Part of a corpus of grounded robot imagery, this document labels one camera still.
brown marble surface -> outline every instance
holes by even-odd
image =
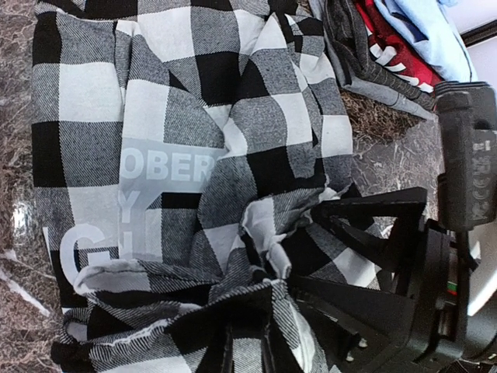
[[[60,371],[49,358],[60,310],[36,219],[30,158],[32,0],[0,0],[0,372]],[[427,187],[440,172],[436,123],[343,93],[363,194]],[[428,213],[435,216],[435,204]],[[382,221],[382,228],[388,221]]]

metal bolt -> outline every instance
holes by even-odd
[[[359,347],[366,348],[367,347],[367,340],[365,340],[364,338],[361,338],[359,341]]]

gray garment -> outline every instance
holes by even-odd
[[[347,68],[347,66],[342,66],[335,50],[328,42],[326,36],[325,39],[328,46],[328,56],[333,65],[333,70],[335,71],[336,81],[342,88],[369,99],[373,99],[374,101],[378,101],[379,103],[384,103],[392,109],[404,111],[423,119],[432,120],[435,117],[434,113],[425,110],[418,103],[411,101],[394,89],[386,85],[380,85],[357,78],[351,69],[348,69],[347,79],[347,74],[344,71],[344,68]]]
[[[433,118],[427,111],[434,104],[430,95],[373,61],[363,20],[352,2],[311,0],[309,4],[314,15],[323,20],[328,55],[337,81],[344,89],[393,109],[425,119]]]

checkered shirt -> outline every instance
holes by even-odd
[[[284,0],[46,0],[33,178],[66,372],[329,372],[289,274],[374,266],[308,211],[350,185],[322,24]]]

red garment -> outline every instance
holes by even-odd
[[[433,86],[442,82],[441,77],[388,24],[374,0],[355,3],[366,24],[373,59],[411,85],[432,92]]]

